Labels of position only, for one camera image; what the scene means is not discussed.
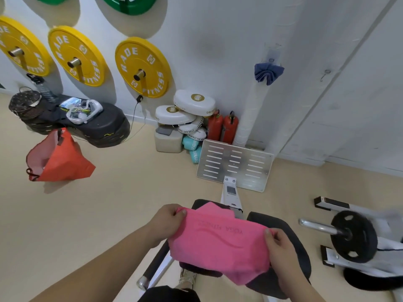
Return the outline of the person's beige shoe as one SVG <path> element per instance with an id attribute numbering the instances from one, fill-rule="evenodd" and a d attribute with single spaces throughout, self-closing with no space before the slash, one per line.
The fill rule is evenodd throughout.
<path id="1" fill-rule="evenodd" d="M 175 289 L 183 291 L 193 290 L 197 274 L 186 269 L 181 269 L 180 279 Z"/>

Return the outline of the chrome barbell sleeve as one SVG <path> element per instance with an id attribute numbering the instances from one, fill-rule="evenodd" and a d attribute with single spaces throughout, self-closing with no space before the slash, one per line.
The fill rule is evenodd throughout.
<path id="1" fill-rule="evenodd" d="M 301 226 L 305 228 L 313 229 L 333 236 L 343 237 L 344 239 L 347 240 L 352 238 L 352 233 L 348 229 L 337 228 L 333 225 L 326 225 L 323 223 L 313 222 L 302 218 L 299 218 L 298 222 Z"/>

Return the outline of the clear water bottle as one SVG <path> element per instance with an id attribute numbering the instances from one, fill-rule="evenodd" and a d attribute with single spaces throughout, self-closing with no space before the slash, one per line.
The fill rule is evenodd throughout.
<path id="1" fill-rule="evenodd" d="M 54 94 L 53 91 L 50 90 L 43 77 L 31 73 L 27 73 L 26 76 L 36 86 L 37 90 L 44 99 L 53 104 L 58 103 L 59 101 L 58 96 Z"/>

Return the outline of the slotted metal foot plate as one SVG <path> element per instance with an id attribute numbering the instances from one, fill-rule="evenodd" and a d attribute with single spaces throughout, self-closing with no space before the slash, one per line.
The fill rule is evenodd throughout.
<path id="1" fill-rule="evenodd" d="M 233 177 L 237 187 L 262 193 L 274 159 L 268 152 L 204 140 L 196 176 L 219 183 Z"/>

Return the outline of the pink towel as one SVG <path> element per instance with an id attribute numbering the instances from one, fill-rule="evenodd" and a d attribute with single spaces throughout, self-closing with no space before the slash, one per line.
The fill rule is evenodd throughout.
<path id="1" fill-rule="evenodd" d="M 212 202 L 196 210 L 180 207 L 180 212 L 186 216 L 168 239 L 174 260 L 222 273 L 236 285 L 269 270 L 266 226 L 235 218 L 233 211 Z"/>

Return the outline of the person's right forearm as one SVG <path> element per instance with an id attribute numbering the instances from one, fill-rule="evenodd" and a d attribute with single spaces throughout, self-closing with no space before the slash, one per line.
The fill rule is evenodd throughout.
<path id="1" fill-rule="evenodd" d="M 279 285 L 291 302 L 326 302 L 303 274 L 281 276 Z"/>

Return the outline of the black padded machine seat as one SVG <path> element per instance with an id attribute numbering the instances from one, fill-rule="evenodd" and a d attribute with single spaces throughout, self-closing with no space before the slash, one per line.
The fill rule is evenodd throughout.
<path id="1" fill-rule="evenodd" d="M 277 299 L 289 299 L 287 282 L 310 284 L 307 251 L 283 220 L 198 199 L 174 238 L 172 257 L 181 268 L 219 278 Z"/>

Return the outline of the white wall pipe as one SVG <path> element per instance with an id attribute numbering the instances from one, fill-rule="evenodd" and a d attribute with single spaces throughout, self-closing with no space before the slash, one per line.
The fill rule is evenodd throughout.
<path id="1" fill-rule="evenodd" d="M 281 0 L 282 6 L 276 12 L 276 19 L 271 28 L 269 39 L 265 42 L 262 57 L 258 63 L 270 63 L 280 66 L 281 58 L 294 33 L 306 0 Z M 233 145 L 245 147 L 254 124 L 269 92 L 266 81 L 252 81 L 245 100 L 245 108 L 240 116 Z"/>

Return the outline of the beige storage box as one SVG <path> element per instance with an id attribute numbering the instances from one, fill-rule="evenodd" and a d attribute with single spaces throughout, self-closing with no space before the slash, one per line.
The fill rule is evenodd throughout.
<path id="1" fill-rule="evenodd" d="M 184 134 L 171 126 L 158 126 L 154 133 L 157 152 L 180 153 L 183 150 Z"/>

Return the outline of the dark patterned cap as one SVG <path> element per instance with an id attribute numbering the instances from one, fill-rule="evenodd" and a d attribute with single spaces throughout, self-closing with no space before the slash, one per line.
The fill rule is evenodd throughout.
<path id="1" fill-rule="evenodd" d="M 21 120 L 31 120 L 43 113 L 43 109 L 39 106 L 42 95 L 30 88 L 27 88 L 28 90 L 23 88 L 11 97 L 8 109 Z"/>

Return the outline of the white machine frame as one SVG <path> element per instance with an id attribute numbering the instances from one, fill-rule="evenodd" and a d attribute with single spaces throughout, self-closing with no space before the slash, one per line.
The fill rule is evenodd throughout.
<path id="1" fill-rule="evenodd" d="M 332 247 L 320 246 L 325 266 L 403 277 L 403 207 L 376 211 L 326 197 L 314 206 L 335 213 L 330 225 L 313 226 L 330 234 Z"/>

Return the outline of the person's left forearm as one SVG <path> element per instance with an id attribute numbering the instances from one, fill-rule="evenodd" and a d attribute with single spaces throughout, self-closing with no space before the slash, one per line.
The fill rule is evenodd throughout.
<path id="1" fill-rule="evenodd" d="M 113 302 L 146 254 L 167 239 L 145 225 L 29 302 Z"/>

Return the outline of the white swim goggles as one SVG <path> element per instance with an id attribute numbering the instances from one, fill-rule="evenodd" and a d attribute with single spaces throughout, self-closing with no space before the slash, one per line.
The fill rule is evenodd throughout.
<path id="1" fill-rule="evenodd" d="M 84 100 L 79 105 L 71 107 L 67 119 L 75 125 L 87 124 L 103 112 L 103 106 L 96 100 Z"/>

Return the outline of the white machine centre rail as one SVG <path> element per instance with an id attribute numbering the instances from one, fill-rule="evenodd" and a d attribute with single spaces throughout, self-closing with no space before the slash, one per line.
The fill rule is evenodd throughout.
<path id="1" fill-rule="evenodd" d="M 220 203 L 231 209 L 236 218 L 244 219 L 243 208 L 236 186 L 236 178 L 229 176 L 224 177 Z"/>

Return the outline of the person's left hand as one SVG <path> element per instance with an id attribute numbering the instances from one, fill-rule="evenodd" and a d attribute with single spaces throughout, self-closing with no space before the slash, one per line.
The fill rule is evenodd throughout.
<path id="1" fill-rule="evenodd" d="M 155 248 L 162 241 L 172 237 L 178 231 L 184 219 L 185 217 L 164 217 L 164 206 L 162 206 L 145 225 L 151 247 Z"/>

